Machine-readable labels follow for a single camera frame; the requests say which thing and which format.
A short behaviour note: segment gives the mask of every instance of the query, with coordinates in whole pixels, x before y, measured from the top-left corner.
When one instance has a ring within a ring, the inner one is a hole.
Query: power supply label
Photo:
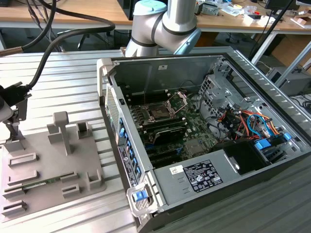
[[[197,193],[223,183],[210,160],[184,167],[184,172]]]

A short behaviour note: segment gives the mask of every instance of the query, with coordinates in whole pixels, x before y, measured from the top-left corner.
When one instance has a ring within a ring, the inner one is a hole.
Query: motherboard
[[[147,99],[148,103],[133,105],[132,102],[129,109],[154,167],[206,154],[217,144],[217,138],[201,117],[197,103],[183,92],[166,92],[162,98],[153,98],[162,100],[158,102]]]

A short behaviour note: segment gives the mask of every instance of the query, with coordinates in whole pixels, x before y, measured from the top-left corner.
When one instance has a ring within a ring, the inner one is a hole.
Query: blue latch
[[[292,136],[289,134],[289,133],[285,133],[284,134],[284,137],[285,139],[288,141],[288,140],[291,140]]]
[[[120,133],[119,133],[120,137],[123,137],[124,133],[125,133],[125,128],[121,128]]]
[[[135,168],[135,165],[137,164],[137,159],[136,158],[134,158],[133,159],[133,167]]]
[[[133,157],[134,157],[134,151],[133,149],[130,149],[130,159],[133,159]]]
[[[265,149],[265,148],[271,146],[270,142],[268,142],[267,139],[259,140],[259,141],[257,141],[257,143],[256,143],[255,145],[256,145],[256,147],[257,147],[259,150],[262,150],[262,149]]]
[[[148,198],[148,194],[146,190],[138,191],[136,193],[133,193],[134,201],[140,201]]]
[[[131,148],[131,142],[130,141],[127,141],[126,145],[128,146],[129,149]]]
[[[136,168],[136,173],[137,173],[138,175],[140,174],[140,168],[139,168],[139,167]]]

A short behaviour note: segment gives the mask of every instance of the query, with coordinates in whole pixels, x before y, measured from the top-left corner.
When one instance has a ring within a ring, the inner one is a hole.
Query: desk
[[[254,5],[258,11],[266,14],[266,10],[257,3],[250,0],[241,3],[242,6]],[[132,21],[129,21],[119,6],[117,0],[60,0],[57,6],[64,10],[83,13],[91,16],[103,17],[116,24],[116,29],[132,29]],[[303,29],[290,21],[291,17],[284,17],[284,21],[279,23],[275,30],[269,35],[266,42],[255,55],[252,62],[255,64],[263,55],[270,43],[277,34],[311,34],[311,29]],[[243,17],[233,17],[222,11],[217,17],[199,15],[197,26],[203,32],[228,32],[228,33],[262,33],[263,27],[257,24],[247,26],[243,24]],[[54,28],[59,29],[78,29],[100,27],[103,24],[80,18],[74,18],[56,14],[53,22]],[[12,0],[8,8],[0,8],[0,28],[36,28],[28,13],[26,5],[22,5]]]

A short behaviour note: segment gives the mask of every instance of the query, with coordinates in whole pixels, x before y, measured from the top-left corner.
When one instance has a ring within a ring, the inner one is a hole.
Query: metal worktable
[[[1,85],[7,87],[19,81],[29,82],[41,55],[32,53],[0,58]],[[108,56],[118,57],[121,52],[52,53],[31,92],[27,120],[20,125],[24,134],[40,132],[45,130],[46,124],[52,123],[52,113],[57,111],[67,111],[71,124],[88,120],[94,130],[107,189],[0,223],[1,232],[137,232],[97,101],[96,61]],[[309,233],[310,193],[311,158],[307,158],[270,181],[193,213],[157,232]]]

